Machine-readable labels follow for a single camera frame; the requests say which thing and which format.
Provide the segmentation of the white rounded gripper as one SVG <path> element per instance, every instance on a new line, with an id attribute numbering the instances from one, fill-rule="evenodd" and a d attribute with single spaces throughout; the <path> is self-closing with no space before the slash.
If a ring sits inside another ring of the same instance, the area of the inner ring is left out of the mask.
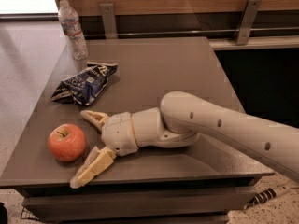
<path id="1" fill-rule="evenodd" d="M 103 112 L 82 110 L 80 115 L 99 131 L 102 130 L 102 141 L 107 147 L 94 147 L 85 162 L 70 180 L 70 187 L 78 189 L 104 172 L 117 156 L 136 153 L 139 147 L 135 140 L 132 114 L 120 113 L 109 117 Z"/>

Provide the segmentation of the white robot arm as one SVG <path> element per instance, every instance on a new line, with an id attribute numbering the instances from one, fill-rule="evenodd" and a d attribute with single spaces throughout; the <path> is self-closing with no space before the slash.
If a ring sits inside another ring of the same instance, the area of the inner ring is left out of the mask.
<path id="1" fill-rule="evenodd" d="M 80 115 L 101 132 L 105 147 L 94 147 L 70 180 L 85 186 L 118 156 L 142 147 L 192 145 L 207 134 L 294 181 L 299 178 L 299 129 L 214 105 L 181 91 L 166 94 L 159 107 L 135 113 L 83 110 Z"/>

